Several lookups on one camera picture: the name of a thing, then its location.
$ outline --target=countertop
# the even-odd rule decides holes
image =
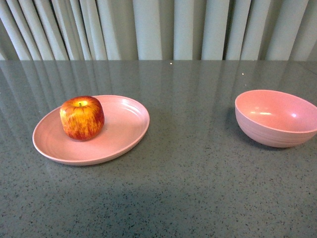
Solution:
[[[250,139],[234,100],[253,89],[317,105],[317,62],[0,61],[0,237],[317,237],[317,137]],[[137,100],[147,133],[98,165],[42,156],[35,126],[80,95]]]

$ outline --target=pink plate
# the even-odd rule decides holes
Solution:
[[[67,165],[93,165],[115,159],[131,150],[150,124],[147,109],[139,102],[116,95],[95,96],[103,106],[105,125],[88,141],[75,141],[63,131],[59,109],[35,127],[33,144],[45,157]]]

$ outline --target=apple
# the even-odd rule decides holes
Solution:
[[[59,115],[66,135],[80,141],[95,137],[105,123],[100,101],[91,96],[69,99],[61,105]]]

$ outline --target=speckled stone surface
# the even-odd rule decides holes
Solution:
[[[252,89],[317,105],[317,63],[0,61],[0,237],[317,237],[317,137],[258,144],[234,100]],[[33,146],[36,124],[79,95],[142,103],[150,127],[128,153],[68,166]]]

